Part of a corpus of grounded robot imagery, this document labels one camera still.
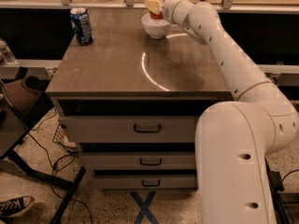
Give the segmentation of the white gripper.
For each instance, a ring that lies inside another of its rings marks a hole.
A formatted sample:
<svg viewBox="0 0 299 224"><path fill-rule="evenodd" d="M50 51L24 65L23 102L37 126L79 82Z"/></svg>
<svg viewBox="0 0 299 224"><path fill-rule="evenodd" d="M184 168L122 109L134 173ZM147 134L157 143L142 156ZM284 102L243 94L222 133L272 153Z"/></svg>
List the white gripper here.
<svg viewBox="0 0 299 224"><path fill-rule="evenodd" d="M191 8L189 0L145 0L145 7L152 13L162 12L164 19L176 25L182 25Z"/></svg>

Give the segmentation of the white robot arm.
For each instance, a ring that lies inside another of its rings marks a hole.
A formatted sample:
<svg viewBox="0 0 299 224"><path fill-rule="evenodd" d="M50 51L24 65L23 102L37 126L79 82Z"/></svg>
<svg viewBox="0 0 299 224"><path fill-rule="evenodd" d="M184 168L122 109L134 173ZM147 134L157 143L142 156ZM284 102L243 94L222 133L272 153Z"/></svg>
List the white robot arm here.
<svg viewBox="0 0 299 224"><path fill-rule="evenodd" d="M146 0L145 6L209 46L233 96L206 109L196 125L202 224L277 224L265 157L295 138L297 111L208 2Z"/></svg>

